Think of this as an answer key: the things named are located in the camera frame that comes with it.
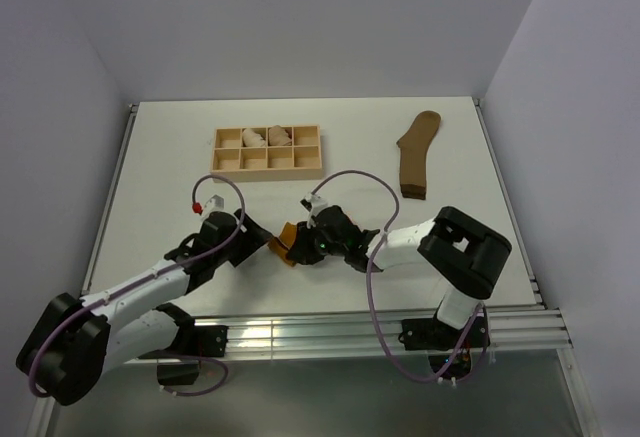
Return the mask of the mustard yellow sock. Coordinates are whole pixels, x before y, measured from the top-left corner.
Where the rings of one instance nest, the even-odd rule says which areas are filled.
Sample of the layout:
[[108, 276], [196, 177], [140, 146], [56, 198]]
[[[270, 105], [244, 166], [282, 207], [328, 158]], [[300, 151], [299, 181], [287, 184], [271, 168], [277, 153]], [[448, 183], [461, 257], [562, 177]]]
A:
[[286, 265], [294, 267], [296, 263], [290, 260], [287, 255], [295, 243], [297, 236], [297, 225], [286, 222], [278, 236], [274, 236], [268, 242], [268, 248], [278, 256]]

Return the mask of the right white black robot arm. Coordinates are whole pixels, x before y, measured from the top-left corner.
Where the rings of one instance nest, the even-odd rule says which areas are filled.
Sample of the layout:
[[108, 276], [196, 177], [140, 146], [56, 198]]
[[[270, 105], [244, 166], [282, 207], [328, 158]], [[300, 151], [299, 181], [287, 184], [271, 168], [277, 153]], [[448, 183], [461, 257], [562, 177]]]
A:
[[294, 264], [314, 265], [331, 255], [359, 272], [429, 263], [448, 282], [432, 325], [435, 340], [446, 347], [466, 336], [467, 322], [492, 295], [512, 251], [506, 237], [451, 206], [385, 234], [360, 228], [333, 205], [298, 223], [287, 247], [285, 258]]

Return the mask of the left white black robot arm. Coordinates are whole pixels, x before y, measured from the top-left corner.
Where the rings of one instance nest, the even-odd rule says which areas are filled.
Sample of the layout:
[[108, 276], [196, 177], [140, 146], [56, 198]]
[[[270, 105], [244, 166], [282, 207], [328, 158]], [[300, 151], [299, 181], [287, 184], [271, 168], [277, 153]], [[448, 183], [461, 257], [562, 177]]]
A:
[[214, 211], [142, 274], [95, 294], [56, 296], [16, 358], [31, 393], [68, 406], [108, 371], [143, 356], [219, 364], [226, 327], [198, 328], [175, 301], [208, 283], [219, 267], [239, 266], [271, 238], [240, 210]]

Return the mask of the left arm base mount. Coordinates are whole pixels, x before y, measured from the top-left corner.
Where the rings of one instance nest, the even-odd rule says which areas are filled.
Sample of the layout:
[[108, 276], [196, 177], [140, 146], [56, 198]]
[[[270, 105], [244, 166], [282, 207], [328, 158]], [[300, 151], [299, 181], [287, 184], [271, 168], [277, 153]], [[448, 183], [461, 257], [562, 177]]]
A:
[[[196, 397], [211, 393], [222, 387], [229, 377], [228, 366], [220, 361], [225, 355], [228, 342], [228, 327], [225, 325], [197, 326], [195, 319], [178, 306], [166, 303], [155, 308], [161, 316], [168, 317], [177, 327], [176, 336], [164, 349], [146, 352], [142, 360], [175, 359], [180, 364], [158, 364], [158, 384], [166, 392], [180, 397]], [[198, 391], [179, 390], [179, 386], [196, 383], [204, 363], [214, 364], [222, 371], [218, 382], [210, 388]]]

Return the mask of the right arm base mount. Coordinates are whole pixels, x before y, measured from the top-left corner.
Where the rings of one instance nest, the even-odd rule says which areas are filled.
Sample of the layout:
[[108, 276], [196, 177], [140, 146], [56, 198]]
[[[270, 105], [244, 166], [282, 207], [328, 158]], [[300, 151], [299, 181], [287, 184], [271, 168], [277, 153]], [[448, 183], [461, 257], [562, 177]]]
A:
[[450, 363], [450, 366], [440, 377], [439, 383], [447, 382], [455, 386], [467, 379], [479, 366], [487, 355], [490, 346], [489, 319], [485, 307], [481, 314], [476, 315], [470, 330], [459, 349], [452, 358], [452, 350], [457, 344], [463, 329], [456, 330], [435, 317], [414, 318], [401, 321], [402, 331], [398, 341], [406, 351], [442, 351], [443, 355], [429, 356], [428, 361], [434, 373]]

